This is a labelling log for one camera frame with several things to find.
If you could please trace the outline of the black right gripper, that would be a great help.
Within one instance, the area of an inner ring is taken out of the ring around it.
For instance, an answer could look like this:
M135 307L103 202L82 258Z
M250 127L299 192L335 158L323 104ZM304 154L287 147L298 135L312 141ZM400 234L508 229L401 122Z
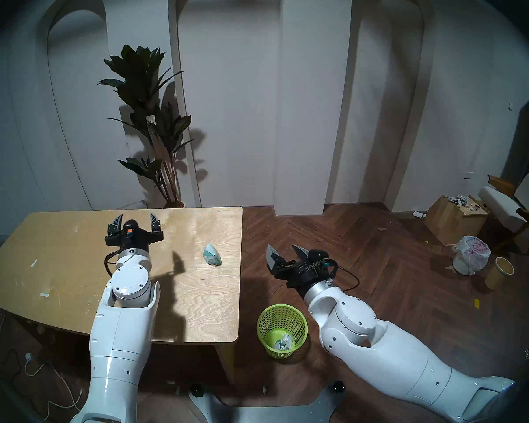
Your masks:
M299 262L286 261L271 246L267 246L267 268L274 278L286 281L288 288L310 289L316 283L333 279L333 267L330 258L321 258L316 262L309 261L309 251L297 245L292 245Z

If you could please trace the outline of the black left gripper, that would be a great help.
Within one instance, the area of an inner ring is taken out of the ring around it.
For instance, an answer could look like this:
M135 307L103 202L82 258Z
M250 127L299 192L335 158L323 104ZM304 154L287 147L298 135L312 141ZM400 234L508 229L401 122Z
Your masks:
M118 247L121 251L134 249L149 252L150 244L163 241L164 232L161 231L161 222L155 214L150 213L151 232L121 231L122 217L123 214L120 214L108 224L108 236L105 237L107 246Z

